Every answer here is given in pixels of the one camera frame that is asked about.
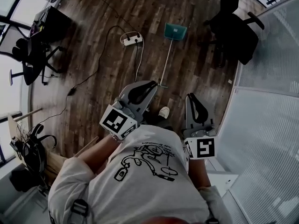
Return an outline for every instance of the floor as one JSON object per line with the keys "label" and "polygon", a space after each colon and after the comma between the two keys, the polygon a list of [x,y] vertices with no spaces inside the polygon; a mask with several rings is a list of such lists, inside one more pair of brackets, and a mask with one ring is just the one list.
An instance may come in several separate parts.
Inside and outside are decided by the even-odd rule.
{"label": "floor", "polygon": [[[166,22],[188,27],[185,39],[175,42],[170,53],[164,84],[159,88],[151,111],[167,105],[171,109],[170,121],[179,132],[184,122],[185,96],[194,92],[206,99],[215,111],[218,126],[226,109],[237,67],[229,62],[217,68],[214,46],[199,47],[197,40],[213,39],[203,21],[212,18],[220,9],[220,0],[105,0],[113,6],[144,37],[144,53],[137,80],[159,81],[167,57],[170,40],[164,38]],[[32,90],[32,109],[43,110],[33,115],[33,124],[47,117],[44,132],[58,139],[56,152],[72,157],[96,135],[103,137],[100,118],[108,104],[114,102],[121,90],[134,81],[135,53],[137,47],[124,47],[120,43],[123,32],[114,28],[108,37],[99,72],[77,88],[67,98],[70,88],[96,71],[109,28],[120,25],[126,32],[134,31],[102,0],[63,0],[59,10],[73,20],[67,36],[56,45],[67,48],[54,57],[53,66],[67,72],[59,78],[49,78],[42,86],[35,81]],[[247,12],[259,14],[262,7],[254,0],[240,0],[236,13],[246,18]],[[139,45],[137,64],[141,56]]]}

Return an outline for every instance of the white t-shirt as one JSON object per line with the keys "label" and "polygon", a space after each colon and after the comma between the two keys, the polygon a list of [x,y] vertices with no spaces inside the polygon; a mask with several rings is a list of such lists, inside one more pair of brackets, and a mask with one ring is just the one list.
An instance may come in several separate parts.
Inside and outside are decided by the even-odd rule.
{"label": "white t-shirt", "polygon": [[120,144],[98,176],[82,160],[66,160],[51,187],[49,210],[56,224],[76,218],[81,223],[71,206],[82,198],[89,205],[87,223],[140,224],[159,216],[204,223],[210,211],[221,224],[231,223],[216,187],[194,187],[187,161],[174,132],[142,125]]}

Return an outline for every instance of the shoe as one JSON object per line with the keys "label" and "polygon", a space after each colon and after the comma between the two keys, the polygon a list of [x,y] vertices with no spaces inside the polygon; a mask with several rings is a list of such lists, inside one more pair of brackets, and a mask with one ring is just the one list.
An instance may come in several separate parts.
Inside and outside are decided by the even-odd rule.
{"label": "shoe", "polygon": [[167,119],[169,116],[170,109],[167,106],[164,106],[160,111],[159,111],[159,116],[162,116],[164,119]]}

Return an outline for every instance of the teal dustpan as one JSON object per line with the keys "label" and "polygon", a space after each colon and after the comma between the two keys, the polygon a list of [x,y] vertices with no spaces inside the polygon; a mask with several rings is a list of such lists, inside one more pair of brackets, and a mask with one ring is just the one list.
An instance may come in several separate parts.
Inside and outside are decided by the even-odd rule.
{"label": "teal dustpan", "polygon": [[167,66],[167,62],[168,62],[168,58],[169,58],[169,54],[170,54],[170,50],[171,50],[171,46],[172,46],[172,41],[173,40],[175,40],[175,41],[183,40],[183,38],[185,37],[186,31],[187,31],[187,27],[183,27],[183,26],[176,25],[176,24],[170,24],[170,23],[165,24],[164,36],[168,39],[171,39],[171,43],[170,43],[170,47],[168,50],[168,55],[166,58],[163,74],[162,74],[160,84],[159,84],[160,86],[162,86],[164,88],[168,88],[167,86],[162,85],[162,82],[163,82],[164,74],[166,71],[166,66]]}

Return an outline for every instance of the broom handle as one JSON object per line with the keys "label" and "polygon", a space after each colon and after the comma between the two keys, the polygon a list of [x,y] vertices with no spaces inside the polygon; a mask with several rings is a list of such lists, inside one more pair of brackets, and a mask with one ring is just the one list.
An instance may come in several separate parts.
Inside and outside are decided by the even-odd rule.
{"label": "broom handle", "polygon": [[164,74],[165,74],[165,71],[166,71],[166,66],[167,66],[167,62],[168,62],[168,58],[169,58],[169,54],[170,54],[170,49],[171,49],[172,41],[173,41],[173,39],[171,40],[170,47],[169,47],[169,50],[168,50],[168,54],[167,54],[167,58],[166,58],[166,62],[165,62],[164,70],[163,70],[163,74],[162,74],[162,77],[161,77],[160,85],[162,85],[162,82],[163,82],[163,78],[164,78]]}

